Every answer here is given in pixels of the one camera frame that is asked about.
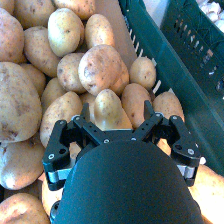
potato skin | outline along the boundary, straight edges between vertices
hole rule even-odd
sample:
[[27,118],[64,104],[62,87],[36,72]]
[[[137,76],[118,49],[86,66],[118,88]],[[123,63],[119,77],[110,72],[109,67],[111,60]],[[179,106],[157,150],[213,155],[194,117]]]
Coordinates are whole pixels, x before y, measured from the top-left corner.
[[85,40],[88,49],[101,44],[115,47],[113,29],[105,16],[94,14],[88,19],[85,28]]
[[46,86],[46,77],[44,73],[39,71],[32,64],[20,64],[20,66],[25,69],[26,73],[29,75],[32,83],[34,84],[39,96],[41,97]]
[[119,97],[110,89],[102,90],[94,103],[95,124],[102,131],[111,129],[131,129]]
[[138,83],[148,91],[155,85],[156,68],[146,57],[137,58],[130,69],[130,82]]
[[31,27],[25,30],[24,34],[24,53],[27,59],[44,74],[49,77],[56,77],[60,58],[51,50],[47,28]]
[[151,98],[149,92],[137,83],[129,84],[125,87],[121,102],[133,128],[138,128],[144,122],[144,102]]
[[52,205],[56,202],[61,200],[62,198],[62,192],[63,188],[57,190],[57,191],[50,191],[47,184],[46,177],[44,178],[44,181],[42,183],[42,204],[44,207],[45,212],[48,216],[50,216],[50,211]]
[[0,62],[0,142],[32,137],[42,117],[40,98],[26,71],[12,62]]
[[89,92],[81,94],[80,99],[82,101],[82,104],[88,103],[89,104],[89,112],[90,112],[90,121],[95,124],[95,117],[94,117],[94,103],[96,96],[93,96]]
[[18,193],[0,204],[1,224],[50,224],[41,202],[34,196]]
[[48,20],[48,40],[52,51],[58,56],[76,50],[80,42],[80,18],[70,9],[53,12]]
[[41,97],[41,106],[43,110],[43,114],[47,110],[47,108],[59,97],[63,96],[66,91],[60,85],[58,78],[51,79]]
[[14,6],[14,0],[0,0],[0,8],[5,9],[11,15],[13,14]]
[[9,190],[32,184],[43,172],[44,151],[39,135],[0,146],[0,184]]
[[153,101],[155,112],[163,113],[164,117],[169,119],[172,115],[177,115],[185,121],[183,109],[178,98],[171,92],[163,92]]
[[51,0],[15,0],[14,16],[24,30],[34,26],[47,28],[48,19],[54,11]]
[[83,87],[97,96],[119,79],[122,70],[120,54],[109,45],[97,45],[88,50],[79,63],[79,79]]
[[19,21],[0,8],[0,62],[18,63],[24,47],[24,33]]
[[40,139],[44,147],[47,147],[54,124],[58,120],[71,121],[74,115],[82,111],[82,102],[79,96],[74,92],[67,92],[56,99],[44,113],[41,127]]
[[95,0],[52,0],[52,2],[57,8],[71,9],[81,20],[89,19],[96,11]]
[[65,55],[58,64],[57,76],[59,83],[66,91],[74,91],[77,94],[86,92],[79,80],[78,68],[83,53]]
[[194,186],[189,187],[202,215],[211,223],[224,220],[224,177],[205,165],[199,165]]
[[119,76],[119,79],[117,80],[116,83],[114,83],[113,86],[111,86],[111,90],[114,91],[118,96],[120,96],[124,88],[129,84],[129,73],[128,73],[128,68],[125,65],[125,63],[122,61],[121,64],[121,74]]

screw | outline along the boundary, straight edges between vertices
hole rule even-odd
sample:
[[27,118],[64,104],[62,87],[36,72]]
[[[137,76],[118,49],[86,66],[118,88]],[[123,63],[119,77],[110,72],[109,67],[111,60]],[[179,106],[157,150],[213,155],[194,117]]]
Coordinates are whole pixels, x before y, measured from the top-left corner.
[[105,140],[103,141],[103,143],[108,143],[108,142],[110,142],[109,139],[105,139]]
[[50,154],[49,156],[48,156],[48,159],[53,159],[54,158],[54,154]]
[[187,151],[188,151],[188,153],[189,153],[190,155],[194,155],[194,150],[193,150],[193,149],[188,149]]

robotic arm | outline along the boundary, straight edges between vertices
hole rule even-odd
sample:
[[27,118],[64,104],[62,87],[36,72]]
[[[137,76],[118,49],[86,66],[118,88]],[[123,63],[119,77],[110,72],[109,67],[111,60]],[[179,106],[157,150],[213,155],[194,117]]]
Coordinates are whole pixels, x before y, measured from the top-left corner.
[[[203,223],[187,186],[194,184],[200,152],[182,119],[169,120],[145,102],[136,130],[101,131],[88,104],[71,122],[57,121],[43,165],[50,190],[64,187],[51,209],[55,224]],[[171,156],[156,146],[167,139]],[[69,145],[81,147],[76,161]]]

potato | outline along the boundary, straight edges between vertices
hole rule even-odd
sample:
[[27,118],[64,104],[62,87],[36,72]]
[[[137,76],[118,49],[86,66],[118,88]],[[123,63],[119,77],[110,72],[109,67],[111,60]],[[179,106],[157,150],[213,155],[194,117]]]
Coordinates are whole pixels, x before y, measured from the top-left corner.
[[95,14],[96,4],[95,0],[52,0],[57,8],[69,8],[81,20],[87,20],[90,16]]
[[80,99],[82,104],[88,103],[89,104],[89,112],[90,112],[90,121],[95,124],[95,117],[94,117],[94,103],[96,97],[90,94],[89,92],[80,95]]
[[151,103],[149,92],[137,83],[129,84],[125,87],[121,102],[133,128],[138,128],[144,122],[144,102]]
[[14,11],[14,5],[15,5],[14,0],[0,0],[0,8],[5,9],[11,15],[13,14]]
[[178,98],[171,92],[163,92],[153,101],[155,112],[163,113],[164,117],[169,119],[172,115],[177,115],[184,121],[184,113]]
[[82,102],[79,96],[74,92],[67,92],[56,99],[44,113],[41,127],[40,139],[44,147],[47,147],[54,124],[58,120],[71,121],[74,115],[82,111]]
[[119,79],[113,86],[110,87],[110,89],[114,91],[118,96],[120,96],[123,93],[124,88],[129,84],[128,68],[123,61],[121,66],[122,69]]
[[51,50],[47,28],[31,27],[25,30],[24,34],[24,53],[27,59],[44,74],[49,77],[56,77],[60,58]]
[[18,63],[24,47],[24,33],[19,21],[0,8],[0,62]]
[[79,26],[80,26],[80,40],[78,48],[82,46],[85,40],[85,28],[81,20],[79,20]]
[[161,138],[159,140],[159,142],[157,143],[157,146],[164,152],[166,153],[168,156],[171,155],[171,148],[167,143],[166,139]]
[[28,185],[27,187],[24,187],[20,190],[8,190],[8,189],[4,189],[4,200],[13,196],[14,194],[18,194],[18,193],[27,193],[27,194],[31,194],[34,197],[40,199],[40,195],[39,195],[39,180],[34,181],[32,184]]
[[195,184],[189,187],[192,197],[200,206],[202,215],[211,223],[224,220],[224,177],[205,165],[199,165]]
[[56,201],[61,200],[62,192],[63,192],[63,188],[57,191],[50,191],[48,188],[47,179],[46,177],[44,178],[44,181],[42,184],[42,204],[48,216],[50,216],[52,205]]
[[1,224],[50,224],[41,202],[34,196],[19,193],[0,204]]
[[85,40],[88,49],[101,44],[115,47],[113,29],[105,16],[94,14],[88,19],[85,28]]
[[12,62],[0,62],[0,142],[32,137],[42,117],[40,98],[26,71]]
[[109,45],[97,45],[88,50],[79,63],[79,79],[83,87],[97,96],[119,79],[122,69],[120,54]]
[[94,117],[96,126],[102,131],[132,128],[119,97],[110,89],[102,90],[97,95],[94,103]]
[[19,190],[32,184],[43,172],[44,155],[39,135],[29,140],[0,146],[0,184]]
[[43,114],[47,110],[47,108],[60,96],[63,96],[66,91],[63,87],[59,84],[58,78],[51,79],[41,97],[41,105]]
[[41,97],[46,86],[45,75],[31,64],[20,64],[20,66],[25,69],[26,73],[29,75],[32,83],[34,84],[39,96]]
[[69,147],[70,158],[76,160],[77,155],[80,153],[81,148],[78,146],[76,142],[72,142]]
[[70,9],[57,9],[48,20],[48,40],[58,57],[76,50],[80,42],[80,18]]
[[150,59],[139,57],[133,62],[130,69],[130,82],[138,83],[148,91],[155,85],[156,69]]
[[48,19],[54,11],[51,0],[15,0],[14,16],[24,30],[34,26],[47,28]]
[[83,55],[83,53],[68,54],[58,64],[58,81],[66,91],[74,91],[77,94],[86,92],[86,89],[79,80],[78,74],[79,62]]

dirty potato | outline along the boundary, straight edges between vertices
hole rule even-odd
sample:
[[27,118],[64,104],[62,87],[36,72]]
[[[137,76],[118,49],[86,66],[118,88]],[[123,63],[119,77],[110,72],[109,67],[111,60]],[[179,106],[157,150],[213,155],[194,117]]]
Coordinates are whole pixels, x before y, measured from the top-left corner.
[[42,117],[40,98],[26,71],[12,62],[0,62],[0,142],[32,137]]

